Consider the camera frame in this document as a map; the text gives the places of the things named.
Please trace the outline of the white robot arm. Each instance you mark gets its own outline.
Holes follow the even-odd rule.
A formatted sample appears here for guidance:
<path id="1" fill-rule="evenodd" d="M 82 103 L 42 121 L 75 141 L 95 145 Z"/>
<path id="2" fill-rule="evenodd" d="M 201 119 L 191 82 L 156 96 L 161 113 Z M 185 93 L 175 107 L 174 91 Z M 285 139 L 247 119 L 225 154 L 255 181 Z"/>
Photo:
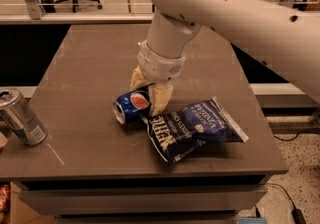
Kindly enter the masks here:
<path id="1" fill-rule="evenodd" d="M 151 1 L 155 14 L 130 85 L 151 86 L 151 116 L 168 105 L 185 61 L 183 48 L 202 26 L 320 102 L 319 16 L 262 0 Z"/>

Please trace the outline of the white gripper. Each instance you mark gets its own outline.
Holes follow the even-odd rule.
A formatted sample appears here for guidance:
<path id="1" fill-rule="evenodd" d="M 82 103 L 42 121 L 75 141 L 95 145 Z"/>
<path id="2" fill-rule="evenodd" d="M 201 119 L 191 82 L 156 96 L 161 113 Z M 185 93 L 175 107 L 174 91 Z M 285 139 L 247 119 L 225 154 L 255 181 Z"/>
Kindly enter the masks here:
<path id="1" fill-rule="evenodd" d="M 136 90 L 150 82 L 156 83 L 148 87 L 151 103 L 149 115 L 153 117 L 161 114 L 167 107 L 173 93 L 173 85 L 165 81 L 176 79 L 181 74 L 185 57 L 162 57 L 143 41 L 137 59 L 139 66 L 133 71 L 130 89 Z"/>

